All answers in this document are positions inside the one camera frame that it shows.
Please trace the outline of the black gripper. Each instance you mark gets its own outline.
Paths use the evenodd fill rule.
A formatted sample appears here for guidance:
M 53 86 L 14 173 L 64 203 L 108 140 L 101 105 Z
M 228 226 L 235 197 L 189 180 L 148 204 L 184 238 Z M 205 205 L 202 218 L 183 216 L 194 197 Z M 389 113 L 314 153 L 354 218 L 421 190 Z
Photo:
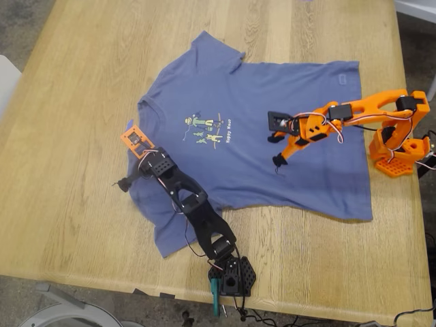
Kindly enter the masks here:
M 138 169 L 117 181 L 119 188 L 127 193 L 134 181 L 145 176 L 170 178 L 170 156 L 163 148 L 147 150 L 138 164 Z

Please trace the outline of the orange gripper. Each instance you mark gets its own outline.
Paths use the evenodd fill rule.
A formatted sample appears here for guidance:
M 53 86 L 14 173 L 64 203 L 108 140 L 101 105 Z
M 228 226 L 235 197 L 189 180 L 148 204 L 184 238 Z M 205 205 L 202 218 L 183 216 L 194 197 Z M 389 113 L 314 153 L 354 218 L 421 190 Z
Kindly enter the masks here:
M 336 134 L 339 144 L 343 143 L 343 124 L 341 120 L 333 119 L 326 113 L 303 112 L 292 117 L 291 134 L 283 131 L 273 131 L 267 137 L 269 143 L 279 143 L 287 140 L 285 149 L 272 158 L 276 167 L 288 165 L 287 160 L 297 151 L 303 150 L 310 143 Z

